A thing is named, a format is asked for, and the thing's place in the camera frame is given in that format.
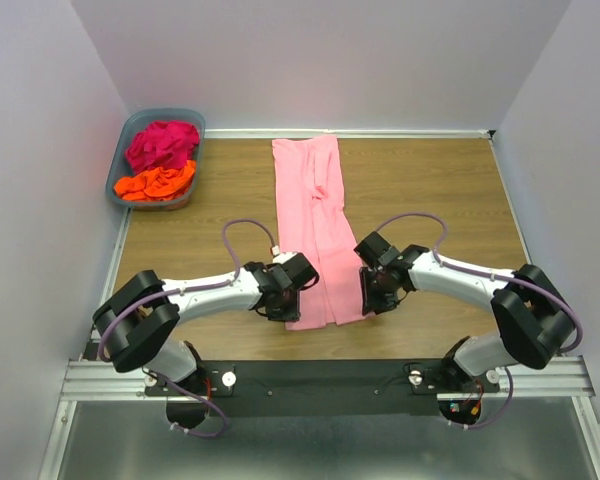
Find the light pink t shirt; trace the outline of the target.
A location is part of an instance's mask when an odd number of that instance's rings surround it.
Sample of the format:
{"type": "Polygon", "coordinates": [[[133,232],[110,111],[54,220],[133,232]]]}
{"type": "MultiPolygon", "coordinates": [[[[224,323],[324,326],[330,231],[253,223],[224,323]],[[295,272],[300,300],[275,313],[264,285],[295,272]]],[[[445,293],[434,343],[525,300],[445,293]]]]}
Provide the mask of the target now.
{"type": "Polygon", "coordinates": [[[363,320],[362,261],[344,212],[338,139],[276,139],[272,152],[279,246],[304,254],[319,275],[299,295],[300,319],[286,328],[315,330],[363,320]]]}

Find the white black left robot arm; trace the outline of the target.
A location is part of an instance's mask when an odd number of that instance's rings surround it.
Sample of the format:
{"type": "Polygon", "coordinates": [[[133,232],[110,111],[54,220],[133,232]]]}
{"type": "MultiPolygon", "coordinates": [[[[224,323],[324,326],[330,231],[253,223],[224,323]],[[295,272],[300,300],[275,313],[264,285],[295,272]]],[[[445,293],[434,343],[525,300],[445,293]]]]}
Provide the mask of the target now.
{"type": "Polygon", "coordinates": [[[160,382],[197,382],[203,361],[187,342],[172,338],[188,321],[233,311],[253,311],[269,321],[300,319],[300,293],[320,280],[302,253],[282,253],[270,263],[248,262],[235,271],[190,280],[161,279],[153,270],[131,278],[93,314],[100,335],[97,356],[118,373],[144,369],[160,382]]]}

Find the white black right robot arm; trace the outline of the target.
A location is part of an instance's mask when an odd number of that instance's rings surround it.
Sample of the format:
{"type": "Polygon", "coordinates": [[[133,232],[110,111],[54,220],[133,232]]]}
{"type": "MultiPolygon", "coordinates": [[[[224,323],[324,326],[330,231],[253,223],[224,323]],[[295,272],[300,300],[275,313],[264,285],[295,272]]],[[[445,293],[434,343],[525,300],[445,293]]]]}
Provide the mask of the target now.
{"type": "Polygon", "coordinates": [[[453,262],[436,250],[410,245],[398,250],[379,232],[354,249],[362,260],[360,282],[364,314],[395,310],[400,294],[433,292],[453,297],[493,315],[496,329],[456,342],[440,359],[413,366],[414,386],[459,392],[488,371],[523,365],[541,370],[565,350],[581,329],[562,296],[537,266],[488,269],[453,262]]]}

